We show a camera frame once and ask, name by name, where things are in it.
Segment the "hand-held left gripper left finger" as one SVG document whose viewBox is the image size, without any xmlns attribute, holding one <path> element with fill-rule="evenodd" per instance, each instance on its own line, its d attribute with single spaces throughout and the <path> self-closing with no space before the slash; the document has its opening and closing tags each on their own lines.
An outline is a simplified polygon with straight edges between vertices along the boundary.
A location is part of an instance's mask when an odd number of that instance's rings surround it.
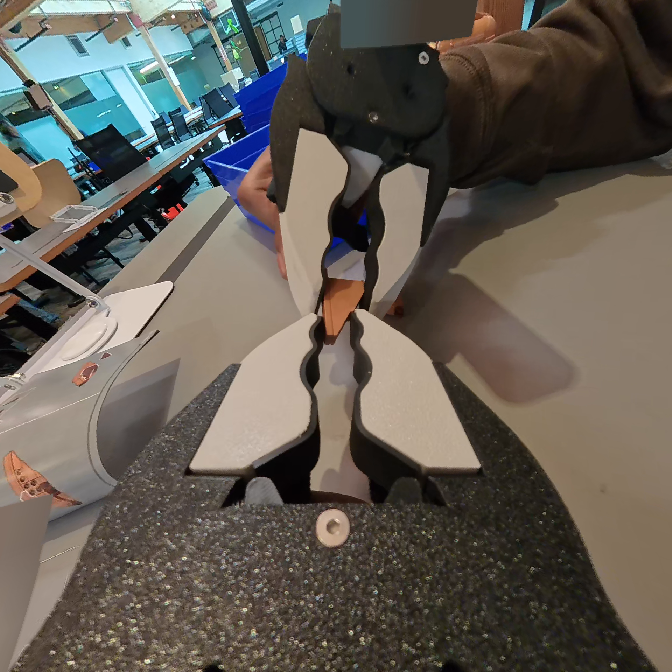
<svg viewBox="0 0 672 672">
<path fill-rule="evenodd" d="M 197 475 L 253 475 L 315 433 L 321 317 L 300 318 L 242 361 L 189 465 Z"/>
</svg>

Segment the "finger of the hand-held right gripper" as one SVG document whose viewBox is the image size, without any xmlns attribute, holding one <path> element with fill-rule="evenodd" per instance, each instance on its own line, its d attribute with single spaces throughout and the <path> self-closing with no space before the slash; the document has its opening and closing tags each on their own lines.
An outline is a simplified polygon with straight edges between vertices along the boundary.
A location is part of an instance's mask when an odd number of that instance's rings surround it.
<svg viewBox="0 0 672 672">
<path fill-rule="evenodd" d="M 324 256 L 333 238 L 331 215 L 348 175 L 346 158 L 327 136 L 299 130 L 280 230 L 290 291 L 301 316 L 317 311 Z"/>
<path fill-rule="evenodd" d="M 368 308 L 375 316 L 387 314 L 417 261 L 428 179 L 428 169 L 404 164 L 380 181 L 384 228 L 375 253 L 377 277 Z"/>
</svg>

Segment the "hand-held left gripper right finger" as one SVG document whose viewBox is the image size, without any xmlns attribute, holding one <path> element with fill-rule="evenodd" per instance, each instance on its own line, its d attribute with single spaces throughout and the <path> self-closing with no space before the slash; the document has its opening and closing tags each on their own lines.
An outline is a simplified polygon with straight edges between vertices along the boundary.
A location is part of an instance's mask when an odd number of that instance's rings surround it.
<svg viewBox="0 0 672 672">
<path fill-rule="evenodd" d="M 357 389 L 349 447 L 365 475 L 477 473 L 481 463 L 430 357 L 366 310 L 350 317 Z"/>
</svg>

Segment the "blue plastic bin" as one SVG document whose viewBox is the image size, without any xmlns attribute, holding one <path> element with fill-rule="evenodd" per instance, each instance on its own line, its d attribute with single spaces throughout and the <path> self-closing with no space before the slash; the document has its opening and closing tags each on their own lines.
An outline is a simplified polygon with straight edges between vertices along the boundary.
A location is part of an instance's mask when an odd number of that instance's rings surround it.
<svg viewBox="0 0 672 672">
<path fill-rule="evenodd" d="M 242 123 L 248 134 L 269 125 L 274 101 L 287 70 L 288 62 L 285 62 L 235 94 L 242 113 Z"/>
<path fill-rule="evenodd" d="M 243 178 L 256 158 L 270 145 L 269 128 L 269 125 L 260 128 L 234 142 L 231 146 L 218 150 L 206 159 L 206 167 L 211 168 L 219 183 L 249 220 L 267 231 L 272 231 L 243 209 L 238 198 L 238 189 Z M 351 197 L 350 192 L 355 186 L 355 176 L 355 172 L 351 170 L 342 199 L 334 208 L 332 235 L 334 243 L 342 240 L 350 248 L 364 253 L 369 247 L 368 220 L 365 211 L 366 193 L 360 191 L 355 199 Z"/>
</svg>

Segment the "orange toy brick assembly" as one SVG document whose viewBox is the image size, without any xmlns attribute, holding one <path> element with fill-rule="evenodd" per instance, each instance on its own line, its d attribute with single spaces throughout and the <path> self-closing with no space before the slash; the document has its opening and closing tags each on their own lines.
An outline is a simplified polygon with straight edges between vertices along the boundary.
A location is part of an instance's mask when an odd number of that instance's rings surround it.
<svg viewBox="0 0 672 672">
<path fill-rule="evenodd" d="M 323 295 L 324 343 L 332 345 L 364 295 L 363 280 L 328 278 Z"/>
</svg>

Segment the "person's right forearm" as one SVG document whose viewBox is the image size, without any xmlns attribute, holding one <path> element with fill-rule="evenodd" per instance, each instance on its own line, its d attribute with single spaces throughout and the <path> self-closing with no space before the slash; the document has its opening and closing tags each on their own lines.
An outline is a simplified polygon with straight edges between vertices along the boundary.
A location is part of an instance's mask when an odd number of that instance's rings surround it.
<svg viewBox="0 0 672 672">
<path fill-rule="evenodd" d="M 440 62 L 454 188 L 534 184 L 671 149 L 670 1 L 567 1 Z"/>
</svg>

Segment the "grey desk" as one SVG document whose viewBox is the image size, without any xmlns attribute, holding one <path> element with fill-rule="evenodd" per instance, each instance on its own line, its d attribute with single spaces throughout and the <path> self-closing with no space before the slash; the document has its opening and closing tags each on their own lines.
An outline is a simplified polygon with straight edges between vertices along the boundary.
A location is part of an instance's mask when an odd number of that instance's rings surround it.
<svg viewBox="0 0 672 672">
<path fill-rule="evenodd" d="M 321 354 L 311 505 L 185 474 L 237 362 L 297 319 L 220 196 L 105 293 L 175 282 L 111 392 L 174 375 L 107 500 L 48 527 L 15 671 L 671 670 L 671 174 L 652 161 L 455 191 L 392 326 L 483 464 L 443 501 L 354 503 L 348 329 Z"/>
</svg>

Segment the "black column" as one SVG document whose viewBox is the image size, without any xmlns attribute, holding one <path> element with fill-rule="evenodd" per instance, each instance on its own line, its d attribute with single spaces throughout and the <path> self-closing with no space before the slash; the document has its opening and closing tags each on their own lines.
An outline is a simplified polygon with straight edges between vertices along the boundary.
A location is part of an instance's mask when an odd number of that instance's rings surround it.
<svg viewBox="0 0 672 672">
<path fill-rule="evenodd" d="M 264 52 L 257 38 L 257 33 L 253 27 L 245 2 L 232 0 L 231 4 L 239 20 L 245 39 L 247 40 L 247 45 L 256 65 L 256 70 L 259 76 L 263 77 L 269 72 L 267 59 L 264 56 Z"/>
</svg>

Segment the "green neon sign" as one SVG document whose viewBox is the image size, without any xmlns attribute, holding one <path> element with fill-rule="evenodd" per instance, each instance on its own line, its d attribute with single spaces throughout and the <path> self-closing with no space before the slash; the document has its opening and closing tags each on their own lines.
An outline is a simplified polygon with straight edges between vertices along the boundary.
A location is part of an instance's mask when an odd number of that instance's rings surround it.
<svg viewBox="0 0 672 672">
<path fill-rule="evenodd" d="M 241 63 L 243 56 L 247 55 L 249 47 L 238 19 L 232 13 L 222 15 L 220 18 L 226 37 L 225 46 L 231 53 L 231 61 Z"/>
</svg>

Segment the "silver monitor stand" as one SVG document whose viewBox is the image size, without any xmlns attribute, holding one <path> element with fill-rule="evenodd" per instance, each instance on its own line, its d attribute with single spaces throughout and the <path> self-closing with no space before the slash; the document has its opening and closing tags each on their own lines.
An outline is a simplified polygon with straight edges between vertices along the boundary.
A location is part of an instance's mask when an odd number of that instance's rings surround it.
<svg viewBox="0 0 672 672">
<path fill-rule="evenodd" d="M 148 286 L 100 297 L 69 276 L 51 267 L 26 246 L 1 236 L 6 251 L 84 298 L 83 312 L 58 330 L 46 345 L 15 374 L 5 377 L 5 388 L 15 390 L 38 373 L 78 362 L 107 348 L 133 340 L 153 318 L 172 293 L 173 282 Z"/>
</svg>

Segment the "long wooden-edged table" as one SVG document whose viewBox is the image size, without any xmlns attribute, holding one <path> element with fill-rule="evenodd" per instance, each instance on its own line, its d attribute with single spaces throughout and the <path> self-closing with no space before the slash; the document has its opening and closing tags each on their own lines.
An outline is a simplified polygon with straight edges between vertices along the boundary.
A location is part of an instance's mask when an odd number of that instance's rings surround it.
<svg viewBox="0 0 672 672">
<path fill-rule="evenodd" d="M 96 216 L 80 228 L 68 231 L 68 225 L 52 222 L 31 233 L 17 245 L 10 245 L 32 257 L 48 262 L 73 245 L 77 251 L 70 262 L 80 267 L 111 243 L 121 232 L 139 220 L 140 234 L 147 240 L 156 238 L 152 226 L 142 219 L 143 206 L 153 205 L 150 192 L 168 175 L 179 181 L 193 170 L 200 160 L 200 150 L 224 131 L 224 125 L 201 133 L 168 148 L 142 166 L 123 176 L 85 201 L 97 208 Z"/>
</svg>

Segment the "open instruction booklet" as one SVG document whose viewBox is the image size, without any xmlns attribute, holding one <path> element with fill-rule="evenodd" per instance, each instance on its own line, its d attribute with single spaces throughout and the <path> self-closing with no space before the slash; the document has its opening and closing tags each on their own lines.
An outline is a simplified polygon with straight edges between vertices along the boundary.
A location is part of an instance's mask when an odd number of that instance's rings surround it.
<svg viewBox="0 0 672 672">
<path fill-rule="evenodd" d="M 1 401 L 1 661 L 63 594 L 124 471 L 166 423 L 180 358 L 158 332 L 41 372 Z"/>
</svg>

